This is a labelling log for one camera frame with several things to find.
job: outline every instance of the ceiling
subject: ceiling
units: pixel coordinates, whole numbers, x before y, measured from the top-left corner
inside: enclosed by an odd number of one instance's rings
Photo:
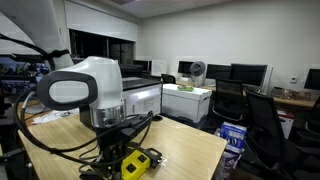
[[[138,18],[149,18],[230,0],[96,0]]]

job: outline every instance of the blue box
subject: blue box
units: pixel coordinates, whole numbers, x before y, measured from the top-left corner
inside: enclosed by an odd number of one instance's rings
[[[243,149],[246,133],[246,127],[224,122],[221,125],[220,137],[228,141],[230,150],[238,152]]]

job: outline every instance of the computer monitor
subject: computer monitor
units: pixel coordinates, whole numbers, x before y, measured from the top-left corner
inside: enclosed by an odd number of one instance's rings
[[[189,61],[179,61],[178,73],[191,74],[190,66],[192,63],[193,62],[189,62]]]
[[[231,66],[208,64],[206,79],[230,79]]]
[[[231,80],[241,80],[247,86],[262,86],[267,65],[231,64]]]
[[[320,90],[320,69],[310,69],[306,83],[304,85],[305,89]]]
[[[143,71],[150,71],[149,69],[149,61],[143,61],[143,60],[133,60],[133,64],[135,65],[142,65]]]

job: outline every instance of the desk fan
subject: desk fan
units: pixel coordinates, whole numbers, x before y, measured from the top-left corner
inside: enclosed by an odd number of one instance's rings
[[[191,64],[190,72],[192,76],[194,76],[194,86],[199,87],[203,85],[203,74],[206,70],[206,65],[202,61],[196,61]]]

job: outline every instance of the monitor screen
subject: monitor screen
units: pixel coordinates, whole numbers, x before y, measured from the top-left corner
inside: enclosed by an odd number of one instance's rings
[[[231,80],[241,80],[244,85],[261,86],[267,65],[231,64]]]
[[[231,66],[208,64],[207,66],[207,79],[230,79]]]
[[[304,85],[306,89],[320,90],[320,69],[310,69],[306,84]]]
[[[133,64],[142,65],[143,71],[149,71],[149,61],[133,60]]]
[[[179,61],[178,73],[191,74],[190,66],[193,62]]]

